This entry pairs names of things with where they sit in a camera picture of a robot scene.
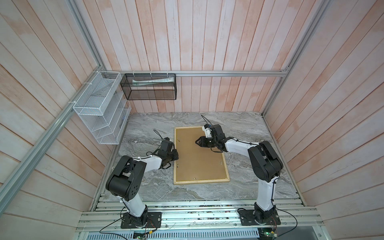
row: robotic arm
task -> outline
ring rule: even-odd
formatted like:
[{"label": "robotic arm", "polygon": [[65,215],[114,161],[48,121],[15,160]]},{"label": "robotic arm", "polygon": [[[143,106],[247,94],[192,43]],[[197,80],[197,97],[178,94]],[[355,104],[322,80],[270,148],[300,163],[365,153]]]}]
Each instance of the robotic arm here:
[{"label": "robotic arm", "polygon": [[171,166],[170,162],[179,159],[179,155],[174,147],[173,142],[168,137],[162,140],[160,147],[150,156],[146,157],[129,157],[122,156],[117,163],[112,174],[106,182],[106,189],[114,196],[120,198],[120,202],[127,207],[127,213],[124,214],[121,228],[143,227],[148,224],[150,219],[152,224],[160,227],[160,217],[158,215],[153,219],[156,213],[148,215],[148,208],[142,202],[138,191],[141,180],[145,172],[156,169],[167,169]]},{"label": "robotic arm", "polygon": [[233,137],[225,137],[221,126],[218,124],[210,125],[207,123],[204,125],[203,131],[205,136],[196,140],[197,145],[210,148],[217,147],[224,152],[235,152],[249,157],[253,172],[259,178],[253,216],[258,224],[269,223],[271,216],[277,216],[276,206],[273,204],[275,184],[281,169],[283,169],[283,163],[271,144],[267,141],[245,142]]}]

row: black mesh basket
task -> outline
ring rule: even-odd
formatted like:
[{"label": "black mesh basket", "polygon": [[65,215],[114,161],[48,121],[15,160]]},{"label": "black mesh basket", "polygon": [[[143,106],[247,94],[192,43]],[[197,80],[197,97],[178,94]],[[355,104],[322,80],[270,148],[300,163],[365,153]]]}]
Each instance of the black mesh basket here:
[{"label": "black mesh basket", "polygon": [[[164,82],[163,79],[171,77],[174,78],[173,82]],[[120,85],[128,100],[176,100],[175,74],[126,73]]]}]

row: wooden wall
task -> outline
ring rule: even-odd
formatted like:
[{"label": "wooden wall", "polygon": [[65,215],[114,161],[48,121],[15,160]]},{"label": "wooden wall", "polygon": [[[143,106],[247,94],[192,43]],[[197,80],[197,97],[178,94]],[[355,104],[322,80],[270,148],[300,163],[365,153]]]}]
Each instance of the wooden wall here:
[{"label": "wooden wall", "polygon": [[[97,66],[62,0],[0,1],[0,184]],[[71,239],[111,147],[73,116],[0,218],[0,239]]]},{"label": "wooden wall", "polygon": [[266,115],[333,239],[384,238],[383,13],[334,1]]},{"label": "wooden wall", "polygon": [[[321,1],[77,0],[108,70],[279,70]],[[262,112],[277,78],[182,77],[137,112]]]}]

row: black mounting plate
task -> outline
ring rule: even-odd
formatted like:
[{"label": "black mounting plate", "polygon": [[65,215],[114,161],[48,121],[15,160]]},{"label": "black mounting plate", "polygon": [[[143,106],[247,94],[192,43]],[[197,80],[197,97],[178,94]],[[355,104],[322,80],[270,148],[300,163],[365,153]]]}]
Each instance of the black mounting plate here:
[{"label": "black mounting plate", "polygon": [[[161,226],[161,212],[148,212],[147,228],[153,228],[153,227],[160,228],[160,226]],[[131,215],[127,212],[123,214],[122,221],[121,221],[121,228],[137,228],[135,225],[131,223]]]},{"label": "black mounting plate", "polygon": [[[243,216],[243,218],[240,216],[240,221],[242,226],[263,225],[256,222],[255,217],[253,216],[253,211],[254,211],[253,209],[239,210],[239,213],[241,214],[241,216]],[[277,214],[276,209],[273,212],[272,216],[267,218],[265,222],[266,222],[266,225],[275,225],[275,221],[276,221],[276,225],[281,224],[280,218]]]}]

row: brown backing board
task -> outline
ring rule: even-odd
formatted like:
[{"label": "brown backing board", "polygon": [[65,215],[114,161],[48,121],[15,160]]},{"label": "brown backing board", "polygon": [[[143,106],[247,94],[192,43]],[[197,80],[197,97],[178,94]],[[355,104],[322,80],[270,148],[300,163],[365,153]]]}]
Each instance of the brown backing board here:
[{"label": "brown backing board", "polygon": [[175,128],[175,148],[179,159],[174,163],[174,184],[230,181],[224,153],[212,152],[195,143],[204,135],[201,126]]}]

